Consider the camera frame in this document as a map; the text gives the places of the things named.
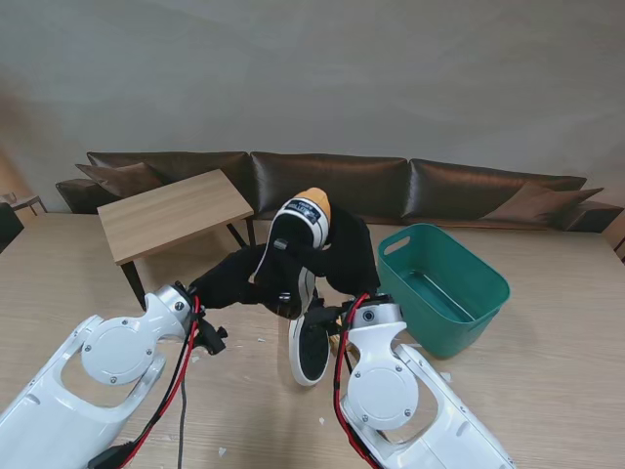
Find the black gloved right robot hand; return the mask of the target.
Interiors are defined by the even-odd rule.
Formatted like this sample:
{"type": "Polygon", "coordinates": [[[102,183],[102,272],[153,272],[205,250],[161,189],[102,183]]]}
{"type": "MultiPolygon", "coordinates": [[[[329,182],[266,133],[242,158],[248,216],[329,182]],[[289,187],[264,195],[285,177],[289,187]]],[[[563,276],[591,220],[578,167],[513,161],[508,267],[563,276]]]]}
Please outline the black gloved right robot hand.
{"type": "Polygon", "coordinates": [[[375,257],[366,224],[356,215],[334,204],[326,240],[327,248],[312,248],[288,241],[284,249],[275,246],[279,258],[293,261],[316,277],[325,277],[336,291],[353,297],[373,295],[380,287],[375,257]]]}

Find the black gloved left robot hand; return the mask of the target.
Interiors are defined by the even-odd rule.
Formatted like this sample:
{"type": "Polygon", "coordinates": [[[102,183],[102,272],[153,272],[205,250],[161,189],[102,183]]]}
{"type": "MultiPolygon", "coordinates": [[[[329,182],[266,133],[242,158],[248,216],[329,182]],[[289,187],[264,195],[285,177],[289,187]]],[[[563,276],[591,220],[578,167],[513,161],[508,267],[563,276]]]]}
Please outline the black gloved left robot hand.
{"type": "Polygon", "coordinates": [[[207,309],[222,309],[234,303],[263,304],[276,313],[282,304],[295,301],[285,287],[259,286],[249,280],[258,267],[265,245],[246,246],[231,252],[218,265],[194,280],[188,288],[207,309]]]}

